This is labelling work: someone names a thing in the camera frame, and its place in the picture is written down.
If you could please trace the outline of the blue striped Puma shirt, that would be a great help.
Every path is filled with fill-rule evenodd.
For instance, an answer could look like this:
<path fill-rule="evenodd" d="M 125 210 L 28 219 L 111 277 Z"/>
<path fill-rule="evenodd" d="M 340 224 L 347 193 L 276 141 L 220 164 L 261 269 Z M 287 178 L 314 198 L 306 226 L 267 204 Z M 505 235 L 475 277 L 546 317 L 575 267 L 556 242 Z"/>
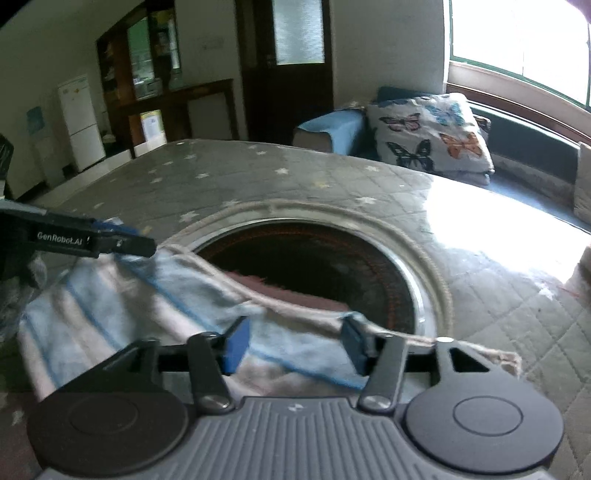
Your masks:
<path fill-rule="evenodd" d="M 182 344 L 243 316 L 250 339 L 228 378 L 235 398 L 355 397 L 366 381 L 339 341 L 344 315 L 317 297 L 239 282 L 168 245 L 149 258 L 76 261 L 26 307 L 18 339 L 35 395 L 44 399 L 135 341 Z"/>

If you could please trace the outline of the round table heater opening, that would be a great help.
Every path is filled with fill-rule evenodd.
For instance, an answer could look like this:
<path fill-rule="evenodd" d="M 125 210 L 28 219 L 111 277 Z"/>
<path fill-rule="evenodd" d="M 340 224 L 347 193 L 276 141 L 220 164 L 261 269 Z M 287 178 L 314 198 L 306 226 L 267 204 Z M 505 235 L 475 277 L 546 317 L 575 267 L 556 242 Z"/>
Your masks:
<path fill-rule="evenodd" d="M 332 205 L 271 199 L 237 204 L 166 239 L 240 286 L 317 297 L 360 312 L 376 329 L 450 336 L 455 312 L 434 261 L 401 228 Z"/>

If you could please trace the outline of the white refrigerator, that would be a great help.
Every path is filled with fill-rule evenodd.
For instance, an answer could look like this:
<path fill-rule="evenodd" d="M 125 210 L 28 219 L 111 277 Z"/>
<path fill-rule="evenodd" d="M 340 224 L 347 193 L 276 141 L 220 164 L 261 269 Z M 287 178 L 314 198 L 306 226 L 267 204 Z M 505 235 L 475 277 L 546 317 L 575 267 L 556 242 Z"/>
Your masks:
<path fill-rule="evenodd" d="M 105 157 L 86 75 L 71 79 L 58 88 L 62 114 L 77 172 Z"/>

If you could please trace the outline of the dark wooden console table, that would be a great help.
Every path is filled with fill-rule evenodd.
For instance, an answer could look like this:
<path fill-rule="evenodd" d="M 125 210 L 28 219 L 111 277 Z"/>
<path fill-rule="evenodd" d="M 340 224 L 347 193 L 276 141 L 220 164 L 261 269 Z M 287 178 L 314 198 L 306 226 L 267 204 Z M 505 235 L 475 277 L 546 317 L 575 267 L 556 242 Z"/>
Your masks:
<path fill-rule="evenodd" d="M 233 93 L 231 78 L 182 87 L 155 96 L 118 104 L 108 110 L 112 134 L 124 150 L 132 151 L 135 144 L 129 119 L 148 111 L 159 110 L 162 114 L 167 140 L 177 141 L 191 138 L 192 126 L 188 103 L 217 94 L 224 96 L 231 139 L 238 140 L 238 115 L 236 114 L 235 93 Z"/>

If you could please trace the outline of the blue cushion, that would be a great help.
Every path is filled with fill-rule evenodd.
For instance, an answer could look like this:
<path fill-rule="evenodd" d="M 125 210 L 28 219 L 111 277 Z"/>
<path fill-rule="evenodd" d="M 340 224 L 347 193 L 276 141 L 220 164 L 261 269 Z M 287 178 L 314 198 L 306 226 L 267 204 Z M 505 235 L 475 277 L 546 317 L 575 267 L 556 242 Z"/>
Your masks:
<path fill-rule="evenodd" d="M 322 153 L 356 155 L 366 133 L 366 117 L 362 110 L 337 110 L 297 126 L 293 145 Z"/>

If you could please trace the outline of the butterfly print pillow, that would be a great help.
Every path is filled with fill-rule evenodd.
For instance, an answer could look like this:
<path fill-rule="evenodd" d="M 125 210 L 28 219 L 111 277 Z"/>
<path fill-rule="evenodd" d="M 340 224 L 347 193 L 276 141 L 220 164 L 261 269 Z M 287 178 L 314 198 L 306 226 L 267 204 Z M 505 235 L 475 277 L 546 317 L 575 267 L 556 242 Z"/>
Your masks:
<path fill-rule="evenodd" d="M 486 141 L 460 93 L 377 102 L 366 114 L 385 163 L 443 176 L 494 173 Z"/>

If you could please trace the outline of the dark green sofa bench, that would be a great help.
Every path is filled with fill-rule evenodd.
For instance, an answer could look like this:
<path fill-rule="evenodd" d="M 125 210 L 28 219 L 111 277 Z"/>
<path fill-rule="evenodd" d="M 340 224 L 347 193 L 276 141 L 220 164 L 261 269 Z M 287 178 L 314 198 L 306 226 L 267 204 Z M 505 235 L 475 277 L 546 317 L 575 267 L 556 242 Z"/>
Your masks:
<path fill-rule="evenodd" d="M 426 95 L 443 94 L 382 87 L 370 104 Z M 434 175 L 482 187 L 496 186 L 507 177 L 571 209 L 579 146 L 518 116 L 467 100 L 491 154 L 494 173 Z"/>

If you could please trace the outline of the grey cushion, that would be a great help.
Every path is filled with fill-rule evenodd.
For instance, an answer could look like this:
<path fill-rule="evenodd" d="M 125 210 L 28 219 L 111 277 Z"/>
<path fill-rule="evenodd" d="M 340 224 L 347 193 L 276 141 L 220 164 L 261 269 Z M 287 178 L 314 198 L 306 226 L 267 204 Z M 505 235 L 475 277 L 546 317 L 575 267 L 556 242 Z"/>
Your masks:
<path fill-rule="evenodd" d="M 577 218 L 591 224 L 591 148 L 583 142 L 579 143 L 573 211 Z"/>

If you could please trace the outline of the dark wooden door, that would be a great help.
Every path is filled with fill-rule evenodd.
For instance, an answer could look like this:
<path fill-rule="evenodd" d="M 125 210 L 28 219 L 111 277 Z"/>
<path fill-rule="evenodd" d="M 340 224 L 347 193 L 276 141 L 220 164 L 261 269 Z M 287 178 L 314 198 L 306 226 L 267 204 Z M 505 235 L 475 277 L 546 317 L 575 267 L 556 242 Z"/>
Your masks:
<path fill-rule="evenodd" d="M 334 109 L 329 2 L 242 0 L 235 17 L 249 140 L 288 145 Z"/>

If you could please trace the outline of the green framed window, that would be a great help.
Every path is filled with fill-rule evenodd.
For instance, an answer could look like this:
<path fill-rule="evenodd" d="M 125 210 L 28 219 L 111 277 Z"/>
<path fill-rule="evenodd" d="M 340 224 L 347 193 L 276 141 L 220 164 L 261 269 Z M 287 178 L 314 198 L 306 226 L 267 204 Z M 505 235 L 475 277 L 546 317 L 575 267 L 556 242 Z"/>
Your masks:
<path fill-rule="evenodd" d="M 590 108 L 590 23 L 567 1 L 452 1 L 458 61 L 533 84 Z"/>

